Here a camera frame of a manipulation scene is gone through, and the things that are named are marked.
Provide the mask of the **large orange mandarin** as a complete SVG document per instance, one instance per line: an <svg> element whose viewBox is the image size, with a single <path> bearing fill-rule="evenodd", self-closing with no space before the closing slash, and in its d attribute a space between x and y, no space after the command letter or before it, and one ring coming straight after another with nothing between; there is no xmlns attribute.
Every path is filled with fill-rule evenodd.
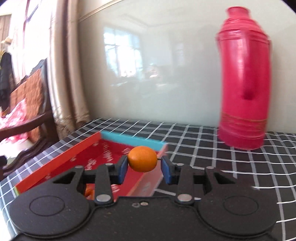
<svg viewBox="0 0 296 241"><path fill-rule="evenodd" d="M127 156L129 166L136 172L150 172L157 163L158 156L156 152L146 146L134 147Z"/></svg>

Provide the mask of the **carrot chunk left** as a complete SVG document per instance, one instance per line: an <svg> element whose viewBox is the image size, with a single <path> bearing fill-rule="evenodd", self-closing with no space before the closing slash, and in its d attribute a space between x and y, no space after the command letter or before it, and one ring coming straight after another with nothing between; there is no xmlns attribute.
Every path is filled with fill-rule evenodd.
<svg viewBox="0 0 296 241"><path fill-rule="evenodd" d="M88 200L94 200L94 197L95 197L95 186L94 186L94 184L87 184L86 185L86 190L85 190L84 196Z"/></svg>

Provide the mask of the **colourful cardboard box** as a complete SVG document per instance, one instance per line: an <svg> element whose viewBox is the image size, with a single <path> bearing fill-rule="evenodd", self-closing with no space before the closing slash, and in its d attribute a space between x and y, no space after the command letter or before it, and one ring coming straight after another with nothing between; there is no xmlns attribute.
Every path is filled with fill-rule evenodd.
<svg viewBox="0 0 296 241"><path fill-rule="evenodd" d="M128 154L136 146L147 146L153 149L159 158L168 149L165 142L158 140L101 131L87 137L38 168L16 184L14 191L16 195L20 195L75 166L94 170L101 164L115 164L122 155ZM113 196L115 199L120 196L152 196L162 177L160 164L157 164L155 169L147 173L135 172L129 168L124 183L111 186Z"/></svg>

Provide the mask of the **black white grid tablecloth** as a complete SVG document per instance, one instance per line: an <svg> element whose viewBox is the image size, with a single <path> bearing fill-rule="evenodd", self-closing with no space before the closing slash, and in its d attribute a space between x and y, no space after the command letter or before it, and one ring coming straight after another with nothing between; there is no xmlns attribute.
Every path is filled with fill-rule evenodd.
<svg viewBox="0 0 296 241"><path fill-rule="evenodd" d="M114 118L90 121L1 181L3 240L11 240L16 234L8 214L9 205L16 196L14 186L58 154L99 131L164 141L168 144L168 157L174 163L188 164L196 169L213 166L276 195L280 217L273 234L278 240L295 240L294 133L267 132L261 148L242 151L218 140L214 127Z"/></svg>

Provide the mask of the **pink checkered plastic bag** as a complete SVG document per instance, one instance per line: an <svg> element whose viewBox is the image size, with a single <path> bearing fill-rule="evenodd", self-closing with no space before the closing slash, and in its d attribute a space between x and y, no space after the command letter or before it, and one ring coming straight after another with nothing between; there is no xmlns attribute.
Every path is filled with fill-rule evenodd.
<svg viewBox="0 0 296 241"><path fill-rule="evenodd" d="M4 118L1 118L1 129L17 126L24 123L26 121L26 114L27 103L26 98L24 98L16 105L16 107L10 112L10 114L6 115ZM5 138L2 140L2 142L10 144L21 144L27 139L28 133L21 133L12 137Z"/></svg>

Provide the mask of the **beige lace curtain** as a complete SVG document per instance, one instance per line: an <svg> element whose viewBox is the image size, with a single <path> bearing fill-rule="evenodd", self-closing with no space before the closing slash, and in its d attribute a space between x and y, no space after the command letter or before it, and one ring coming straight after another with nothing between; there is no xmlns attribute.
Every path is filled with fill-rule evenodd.
<svg viewBox="0 0 296 241"><path fill-rule="evenodd" d="M49 93L59 138L84 126L89 110L78 46L78 1L53 1L48 56Z"/></svg>

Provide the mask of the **red thermos flask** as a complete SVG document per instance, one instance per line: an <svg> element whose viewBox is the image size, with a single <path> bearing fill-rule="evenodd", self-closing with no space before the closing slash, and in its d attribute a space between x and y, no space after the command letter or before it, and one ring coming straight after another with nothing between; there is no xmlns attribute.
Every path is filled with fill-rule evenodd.
<svg viewBox="0 0 296 241"><path fill-rule="evenodd" d="M271 89L271 40L249 9L227 9L216 40L222 66L218 137L242 150L258 149L265 135Z"/></svg>

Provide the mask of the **straw hat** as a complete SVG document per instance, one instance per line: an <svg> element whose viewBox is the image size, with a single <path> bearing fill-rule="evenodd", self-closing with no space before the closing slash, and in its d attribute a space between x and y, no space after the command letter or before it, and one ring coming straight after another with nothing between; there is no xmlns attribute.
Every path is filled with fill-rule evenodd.
<svg viewBox="0 0 296 241"><path fill-rule="evenodd" d="M11 45L13 39L6 37L4 40L1 41L1 44Z"/></svg>

